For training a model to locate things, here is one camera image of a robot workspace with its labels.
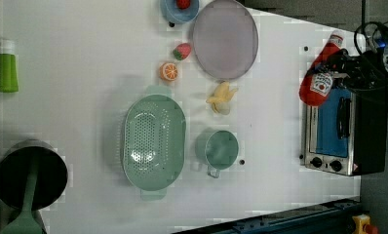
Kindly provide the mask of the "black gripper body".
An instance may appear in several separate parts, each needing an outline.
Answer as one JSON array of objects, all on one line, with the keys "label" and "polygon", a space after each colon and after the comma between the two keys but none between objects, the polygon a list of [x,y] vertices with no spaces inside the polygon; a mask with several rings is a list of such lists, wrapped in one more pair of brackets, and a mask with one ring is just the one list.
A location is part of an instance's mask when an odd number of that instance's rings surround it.
[{"label": "black gripper body", "polygon": [[382,54],[365,52],[351,57],[345,65],[348,77],[343,84],[353,90],[378,90],[388,85]]}]

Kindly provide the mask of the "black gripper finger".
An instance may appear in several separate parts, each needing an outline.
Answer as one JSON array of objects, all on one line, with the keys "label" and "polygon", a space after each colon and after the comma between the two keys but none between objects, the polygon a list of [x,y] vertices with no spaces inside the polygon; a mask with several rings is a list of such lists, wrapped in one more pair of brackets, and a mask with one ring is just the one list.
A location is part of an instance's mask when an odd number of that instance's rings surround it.
[{"label": "black gripper finger", "polygon": [[346,49],[341,49],[328,56],[328,58],[322,63],[322,71],[341,73],[345,68],[347,57],[348,51]]}]

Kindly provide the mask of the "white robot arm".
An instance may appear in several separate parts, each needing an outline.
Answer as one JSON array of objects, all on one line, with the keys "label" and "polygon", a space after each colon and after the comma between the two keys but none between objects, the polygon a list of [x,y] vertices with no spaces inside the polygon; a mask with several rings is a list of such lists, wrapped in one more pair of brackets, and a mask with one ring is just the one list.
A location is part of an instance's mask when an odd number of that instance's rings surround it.
[{"label": "white robot arm", "polygon": [[319,66],[322,73],[340,79],[346,89],[365,92],[388,86],[388,44],[381,44],[376,51],[368,50],[350,56],[346,49],[332,54]]}]

